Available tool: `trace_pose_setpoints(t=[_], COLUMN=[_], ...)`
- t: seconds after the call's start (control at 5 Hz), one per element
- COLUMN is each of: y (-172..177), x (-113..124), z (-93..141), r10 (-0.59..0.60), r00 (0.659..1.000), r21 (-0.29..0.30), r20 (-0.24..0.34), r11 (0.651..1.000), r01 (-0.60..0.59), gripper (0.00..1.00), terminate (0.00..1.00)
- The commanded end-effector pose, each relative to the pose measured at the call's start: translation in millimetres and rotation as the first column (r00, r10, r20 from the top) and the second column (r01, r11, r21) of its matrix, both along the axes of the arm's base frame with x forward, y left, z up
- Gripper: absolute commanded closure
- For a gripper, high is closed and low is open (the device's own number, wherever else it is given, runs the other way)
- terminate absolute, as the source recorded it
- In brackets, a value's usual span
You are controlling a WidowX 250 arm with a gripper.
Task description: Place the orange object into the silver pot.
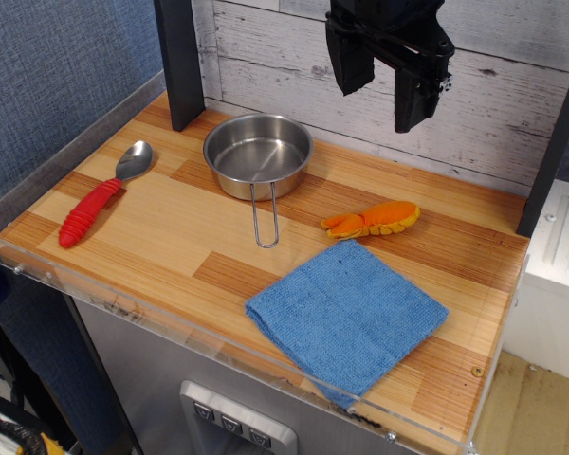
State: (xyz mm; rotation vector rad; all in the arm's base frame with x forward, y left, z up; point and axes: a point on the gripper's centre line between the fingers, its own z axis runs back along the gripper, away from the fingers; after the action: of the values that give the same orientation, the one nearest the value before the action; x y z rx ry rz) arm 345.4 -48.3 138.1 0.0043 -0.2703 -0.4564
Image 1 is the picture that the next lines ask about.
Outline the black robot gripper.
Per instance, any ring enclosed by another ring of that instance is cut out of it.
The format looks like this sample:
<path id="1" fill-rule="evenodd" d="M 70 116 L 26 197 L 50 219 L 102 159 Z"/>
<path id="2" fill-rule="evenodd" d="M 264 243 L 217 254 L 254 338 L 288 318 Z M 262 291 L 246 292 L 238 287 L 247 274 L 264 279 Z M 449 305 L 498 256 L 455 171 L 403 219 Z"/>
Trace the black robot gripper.
<path id="1" fill-rule="evenodd" d="M 375 78 L 374 58 L 395 72 L 395 131 L 431 118 L 455 47 L 440 26 L 442 1 L 332 1 L 325 32 L 337 85 L 350 95 Z"/>

